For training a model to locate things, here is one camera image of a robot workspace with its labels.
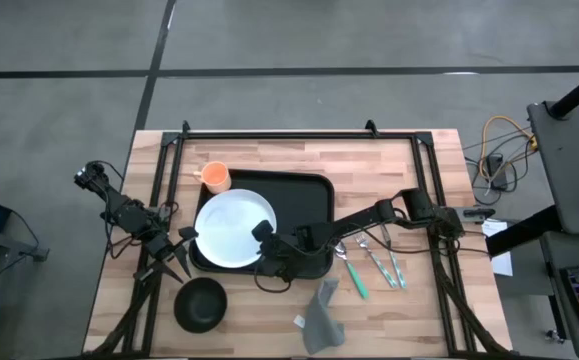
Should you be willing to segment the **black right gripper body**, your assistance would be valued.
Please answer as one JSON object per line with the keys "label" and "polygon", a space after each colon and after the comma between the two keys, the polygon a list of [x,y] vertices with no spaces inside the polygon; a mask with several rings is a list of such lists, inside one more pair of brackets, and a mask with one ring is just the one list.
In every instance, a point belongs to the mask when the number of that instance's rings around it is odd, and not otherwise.
{"label": "black right gripper body", "polygon": [[309,247],[301,236],[277,234],[267,220],[256,225],[251,233],[259,245],[259,267],[265,276],[282,280],[313,277],[311,263],[319,250]]}

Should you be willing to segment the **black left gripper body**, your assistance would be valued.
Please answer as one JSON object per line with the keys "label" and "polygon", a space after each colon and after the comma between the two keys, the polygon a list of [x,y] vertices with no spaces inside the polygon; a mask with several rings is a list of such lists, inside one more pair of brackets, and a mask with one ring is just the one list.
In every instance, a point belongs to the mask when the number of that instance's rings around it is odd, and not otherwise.
{"label": "black left gripper body", "polygon": [[[181,236],[181,240],[178,243],[182,243],[184,246],[186,242],[195,240],[198,236],[198,232],[193,227],[181,228],[178,233]],[[142,248],[153,258],[153,262],[140,267],[133,275],[135,280],[145,281],[150,275],[161,273],[156,268],[157,262],[167,265],[168,262],[176,259],[174,249],[178,243],[173,244],[166,231],[156,228],[149,229],[140,233],[137,239],[140,241]]]}

